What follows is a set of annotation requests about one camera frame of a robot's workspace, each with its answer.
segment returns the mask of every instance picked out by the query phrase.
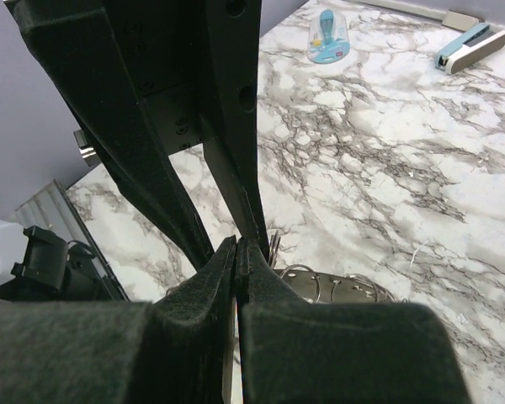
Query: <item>stapler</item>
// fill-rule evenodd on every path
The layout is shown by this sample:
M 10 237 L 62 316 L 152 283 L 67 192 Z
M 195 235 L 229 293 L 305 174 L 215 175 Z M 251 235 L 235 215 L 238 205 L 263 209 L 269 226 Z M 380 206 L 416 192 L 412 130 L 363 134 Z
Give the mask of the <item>stapler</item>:
M 479 23 L 438 52 L 436 68 L 455 74 L 505 46 L 505 30 L 493 32 L 490 24 Z

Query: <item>white tabletop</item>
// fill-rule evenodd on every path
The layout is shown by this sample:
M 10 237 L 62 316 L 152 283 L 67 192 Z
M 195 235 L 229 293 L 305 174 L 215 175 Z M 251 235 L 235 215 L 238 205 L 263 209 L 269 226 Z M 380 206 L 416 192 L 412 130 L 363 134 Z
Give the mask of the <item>white tabletop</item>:
M 305 50 L 324 8 L 344 14 L 352 50 L 320 66 Z M 307 3 L 260 41 L 259 184 L 280 267 L 364 274 L 430 306 L 475 402 L 505 403 L 505 48 L 447 76 L 433 56 L 459 34 Z M 214 246 L 237 234 L 201 147 L 171 159 Z M 68 194 L 133 300 L 194 274 L 103 166 Z

